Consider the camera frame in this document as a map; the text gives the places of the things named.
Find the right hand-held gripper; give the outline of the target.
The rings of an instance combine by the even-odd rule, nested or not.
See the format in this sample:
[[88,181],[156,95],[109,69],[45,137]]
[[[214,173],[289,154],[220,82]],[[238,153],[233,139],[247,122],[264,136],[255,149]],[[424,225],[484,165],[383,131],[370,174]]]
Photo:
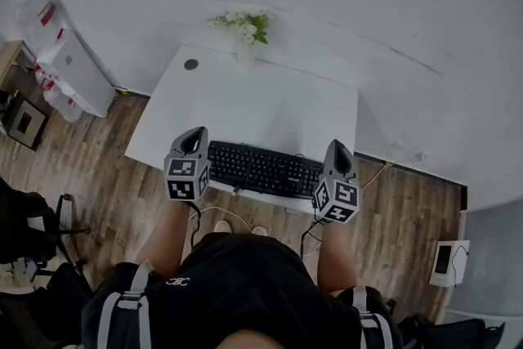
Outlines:
[[360,183],[354,155],[332,140],[324,156],[323,174],[313,191],[316,221],[348,223],[360,210]]

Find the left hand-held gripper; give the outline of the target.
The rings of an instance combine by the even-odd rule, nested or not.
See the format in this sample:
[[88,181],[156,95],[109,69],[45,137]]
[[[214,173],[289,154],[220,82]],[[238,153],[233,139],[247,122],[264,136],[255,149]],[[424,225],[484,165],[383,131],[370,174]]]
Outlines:
[[177,137],[164,160],[164,185],[173,201],[200,201],[209,183],[208,130],[196,127]]

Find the black keyboard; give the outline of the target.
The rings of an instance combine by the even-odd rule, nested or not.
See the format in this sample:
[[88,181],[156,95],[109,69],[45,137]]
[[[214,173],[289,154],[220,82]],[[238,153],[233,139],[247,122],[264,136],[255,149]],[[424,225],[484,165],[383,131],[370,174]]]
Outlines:
[[236,189],[293,199],[311,199],[323,164],[246,144],[211,141],[210,178]]

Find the person's left forearm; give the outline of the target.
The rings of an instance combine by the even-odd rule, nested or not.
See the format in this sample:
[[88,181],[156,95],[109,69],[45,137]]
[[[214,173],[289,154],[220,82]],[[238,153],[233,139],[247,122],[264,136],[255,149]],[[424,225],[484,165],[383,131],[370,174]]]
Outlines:
[[140,265],[149,261],[153,271],[164,280],[175,277],[181,265],[189,213],[188,204],[168,201],[135,263]]

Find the person's right forearm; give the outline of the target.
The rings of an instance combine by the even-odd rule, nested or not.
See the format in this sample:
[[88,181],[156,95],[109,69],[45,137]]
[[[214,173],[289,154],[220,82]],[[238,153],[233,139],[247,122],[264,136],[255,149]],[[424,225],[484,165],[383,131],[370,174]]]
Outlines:
[[319,288],[337,296],[345,289],[355,287],[358,282],[349,225],[336,222],[324,225],[317,266]]

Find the white vase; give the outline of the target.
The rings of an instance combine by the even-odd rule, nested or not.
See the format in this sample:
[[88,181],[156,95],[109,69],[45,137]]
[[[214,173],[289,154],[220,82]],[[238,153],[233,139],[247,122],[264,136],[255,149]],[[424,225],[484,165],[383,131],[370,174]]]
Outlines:
[[236,59],[239,65],[245,68],[252,68],[255,65],[256,45],[252,43],[245,43],[243,41],[237,41],[236,46]]

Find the white box cabinet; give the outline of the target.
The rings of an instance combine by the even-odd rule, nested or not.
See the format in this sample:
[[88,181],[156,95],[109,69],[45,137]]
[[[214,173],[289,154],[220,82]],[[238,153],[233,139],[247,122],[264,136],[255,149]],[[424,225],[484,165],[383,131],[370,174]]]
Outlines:
[[114,87],[74,32],[62,29],[36,63],[84,112],[102,119],[106,117],[115,98]]

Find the white flower bouquet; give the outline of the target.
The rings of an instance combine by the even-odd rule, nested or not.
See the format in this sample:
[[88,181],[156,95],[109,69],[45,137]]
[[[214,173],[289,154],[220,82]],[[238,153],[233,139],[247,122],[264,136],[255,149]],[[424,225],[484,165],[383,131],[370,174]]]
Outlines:
[[225,11],[223,14],[209,18],[208,22],[233,30],[243,44],[268,44],[267,35],[270,26],[268,11],[256,8]]

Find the small clear plastic bag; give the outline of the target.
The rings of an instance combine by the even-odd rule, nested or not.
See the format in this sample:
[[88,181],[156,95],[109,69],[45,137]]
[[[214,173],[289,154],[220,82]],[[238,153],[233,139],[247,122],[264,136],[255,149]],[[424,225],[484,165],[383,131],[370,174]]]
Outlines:
[[83,115],[83,110],[68,96],[66,96],[51,75],[46,73],[39,65],[34,69],[34,76],[42,89],[44,100],[56,110],[68,123],[78,121]]

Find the white box device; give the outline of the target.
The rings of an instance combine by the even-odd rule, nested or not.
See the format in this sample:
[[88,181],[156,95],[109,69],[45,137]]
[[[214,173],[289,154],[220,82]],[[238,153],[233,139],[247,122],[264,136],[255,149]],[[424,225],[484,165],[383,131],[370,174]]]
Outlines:
[[438,241],[429,284],[448,288],[463,282],[469,240]]

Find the person's black shirt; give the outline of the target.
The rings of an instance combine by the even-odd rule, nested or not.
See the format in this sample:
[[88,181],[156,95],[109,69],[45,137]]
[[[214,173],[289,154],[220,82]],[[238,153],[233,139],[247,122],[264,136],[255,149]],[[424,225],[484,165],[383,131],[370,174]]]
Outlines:
[[81,327],[86,349],[216,349],[242,330],[284,349],[403,349],[376,289],[332,296],[292,249],[260,235],[206,235],[168,280],[116,265]]

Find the black framed box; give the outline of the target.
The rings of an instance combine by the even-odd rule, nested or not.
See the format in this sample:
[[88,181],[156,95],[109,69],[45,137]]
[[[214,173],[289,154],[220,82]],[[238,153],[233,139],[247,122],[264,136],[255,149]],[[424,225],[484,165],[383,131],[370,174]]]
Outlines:
[[18,94],[7,109],[0,112],[0,132],[35,151],[41,143],[48,119],[32,102]]

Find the black office chair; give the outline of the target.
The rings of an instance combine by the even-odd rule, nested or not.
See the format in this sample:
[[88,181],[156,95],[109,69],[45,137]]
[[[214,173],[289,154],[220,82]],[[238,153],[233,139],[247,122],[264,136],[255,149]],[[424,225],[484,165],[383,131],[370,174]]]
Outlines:
[[65,202],[71,204],[73,197],[62,194],[56,208],[51,208],[40,194],[16,190],[0,177],[0,265],[13,265],[32,282],[37,276],[51,276],[47,263],[61,253],[88,286],[83,273],[86,261],[73,261],[62,237],[88,235],[92,229],[62,228],[60,217]]

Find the black padded chair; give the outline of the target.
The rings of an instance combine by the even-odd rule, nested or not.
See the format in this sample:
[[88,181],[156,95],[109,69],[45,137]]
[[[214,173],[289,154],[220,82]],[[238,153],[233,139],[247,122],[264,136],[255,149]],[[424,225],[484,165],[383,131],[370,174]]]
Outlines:
[[496,349],[505,324],[487,327],[481,319],[433,324],[424,315],[399,323],[404,349]]

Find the black bag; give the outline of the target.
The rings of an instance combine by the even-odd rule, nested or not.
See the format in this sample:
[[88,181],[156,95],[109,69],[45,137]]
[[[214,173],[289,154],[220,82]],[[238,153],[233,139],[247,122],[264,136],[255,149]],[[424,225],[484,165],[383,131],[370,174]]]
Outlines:
[[0,349],[65,349],[82,345],[83,308],[94,292],[69,263],[47,285],[27,293],[0,292]]

